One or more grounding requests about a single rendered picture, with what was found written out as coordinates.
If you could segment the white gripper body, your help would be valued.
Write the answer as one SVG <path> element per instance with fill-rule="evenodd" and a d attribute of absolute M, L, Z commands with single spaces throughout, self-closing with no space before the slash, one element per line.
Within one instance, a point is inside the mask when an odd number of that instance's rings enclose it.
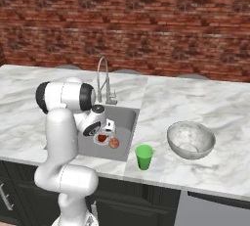
<path fill-rule="evenodd" d="M 104 142 L 102 142 L 102 143 L 98 141 L 98 135 L 99 135 L 99 134 L 103 134 L 103 135 L 106 135 L 106 136 L 107 136 L 106 140 L 105 140 Z M 93 141 L 94 141 L 95 144 L 97 144 L 97 145 L 99 145 L 99 146 L 105 146 L 105 145 L 107 145 L 107 144 L 109 143 L 109 140 L 110 140 L 111 138 L 113 138 L 113 137 L 114 137 L 114 133 L 113 133 L 112 131 L 101 130 L 101 131 L 99 131 L 99 132 L 93 137 Z"/>

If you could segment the orange peach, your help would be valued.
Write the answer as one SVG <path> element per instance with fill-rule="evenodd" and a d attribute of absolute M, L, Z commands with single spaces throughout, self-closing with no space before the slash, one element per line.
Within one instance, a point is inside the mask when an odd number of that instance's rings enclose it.
<path fill-rule="evenodd" d="M 119 140 L 117 138 L 111 138 L 108 144 L 111 148 L 116 149 L 119 147 Z"/>

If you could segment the grey steel sink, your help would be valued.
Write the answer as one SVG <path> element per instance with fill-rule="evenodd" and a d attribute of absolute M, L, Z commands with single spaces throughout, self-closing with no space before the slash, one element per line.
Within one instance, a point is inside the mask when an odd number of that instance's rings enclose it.
<path fill-rule="evenodd" d="M 60 164 L 77 155 L 126 161 L 139 114 L 138 109 L 93 105 L 85 112 L 56 108 L 46 118 L 49 159 Z M 119 147 L 99 146 L 93 137 L 101 130 L 112 131 Z"/>

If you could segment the green plastic cup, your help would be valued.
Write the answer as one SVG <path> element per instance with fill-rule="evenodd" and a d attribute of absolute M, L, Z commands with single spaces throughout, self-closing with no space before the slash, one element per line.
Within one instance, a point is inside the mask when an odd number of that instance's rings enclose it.
<path fill-rule="evenodd" d="M 136 148 L 135 154 L 139 169 L 147 170 L 153 157 L 154 149 L 150 145 L 141 144 Z"/>

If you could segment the grey marbled bowl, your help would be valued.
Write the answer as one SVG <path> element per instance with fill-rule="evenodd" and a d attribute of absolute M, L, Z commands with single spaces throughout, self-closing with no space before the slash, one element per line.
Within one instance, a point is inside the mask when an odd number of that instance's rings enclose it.
<path fill-rule="evenodd" d="M 167 129 L 167 142 L 179 157 L 195 160 L 208 156 L 216 137 L 206 126 L 193 121 L 178 121 Z"/>

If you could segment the silver tap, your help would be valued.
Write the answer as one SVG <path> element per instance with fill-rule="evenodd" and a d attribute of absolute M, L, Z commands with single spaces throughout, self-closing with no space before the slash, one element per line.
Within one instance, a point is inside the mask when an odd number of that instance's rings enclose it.
<path fill-rule="evenodd" d="M 101 71 L 101 64 L 104 63 L 105 65 L 105 80 L 104 83 L 100 82 L 100 71 Z M 105 87 L 105 102 L 108 105 L 116 105 L 118 101 L 116 100 L 116 93 L 111 93 L 110 89 L 110 81 L 108 76 L 108 66 L 107 66 L 107 59 L 105 57 L 101 57 L 98 63 L 98 70 L 97 70 L 97 86 L 98 86 L 98 102 L 102 101 L 102 90 Z"/>

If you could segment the grey stool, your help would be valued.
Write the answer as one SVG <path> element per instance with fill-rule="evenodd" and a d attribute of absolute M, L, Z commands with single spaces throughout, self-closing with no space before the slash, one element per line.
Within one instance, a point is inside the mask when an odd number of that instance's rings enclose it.
<path fill-rule="evenodd" d="M 113 73 L 128 73 L 128 74 L 141 74 L 140 72 L 133 69 L 117 69 Z"/>
<path fill-rule="evenodd" d="M 203 79 L 203 80 L 208 80 L 209 78 L 199 75 L 199 74 L 181 74 L 177 76 L 179 78 L 191 78 L 191 79 Z"/>
<path fill-rule="evenodd" d="M 81 70 L 80 67 L 74 66 L 74 65 L 63 65 L 63 66 L 57 66 L 56 68 L 64 68 L 64 69 L 79 69 Z"/>

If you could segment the dark cupboard door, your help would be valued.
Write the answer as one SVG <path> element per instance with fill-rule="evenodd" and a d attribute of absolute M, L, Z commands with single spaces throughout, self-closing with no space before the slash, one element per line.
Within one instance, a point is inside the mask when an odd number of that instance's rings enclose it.
<path fill-rule="evenodd" d="M 12 200 L 24 216 L 23 226 L 51 226 L 60 215 L 58 195 L 37 187 L 34 165 L 0 160 L 0 176 L 10 182 Z"/>
<path fill-rule="evenodd" d="M 174 226 L 181 191 L 100 177 L 86 199 L 100 226 Z"/>

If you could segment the grey dishwasher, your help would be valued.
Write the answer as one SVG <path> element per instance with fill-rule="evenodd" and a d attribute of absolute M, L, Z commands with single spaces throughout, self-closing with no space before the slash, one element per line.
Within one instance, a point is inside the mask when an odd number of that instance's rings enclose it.
<path fill-rule="evenodd" d="M 250 226 L 250 210 L 207 202 L 182 191 L 174 226 Z"/>

